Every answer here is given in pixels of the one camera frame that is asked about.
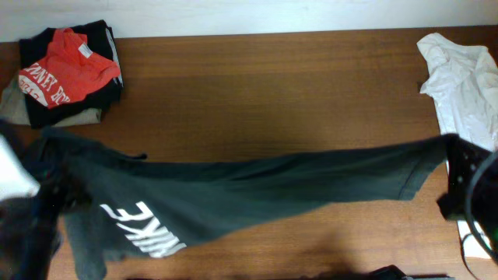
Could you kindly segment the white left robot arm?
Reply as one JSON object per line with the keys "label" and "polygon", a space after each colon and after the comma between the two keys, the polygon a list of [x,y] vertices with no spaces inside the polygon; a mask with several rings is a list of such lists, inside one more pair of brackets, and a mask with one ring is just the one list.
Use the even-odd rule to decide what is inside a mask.
{"label": "white left robot arm", "polygon": [[35,163],[33,177],[1,137],[1,278],[46,279],[61,242],[58,217],[72,206],[68,178]]}

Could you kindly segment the dark green t-shirt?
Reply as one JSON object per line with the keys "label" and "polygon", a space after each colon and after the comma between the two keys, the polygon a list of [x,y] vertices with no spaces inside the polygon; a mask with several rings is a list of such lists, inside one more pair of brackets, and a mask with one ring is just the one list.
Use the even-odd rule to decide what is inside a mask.
{"label": "dark green t-shirt", "polygon": [[65,216],[75,272],[102,279],[108,261],[169,257],[327,204],[411,200],[456,140],[449,134],[238,163],[148,163],[49,129],[26,154],[75,179],[85,197],[81,209]]}

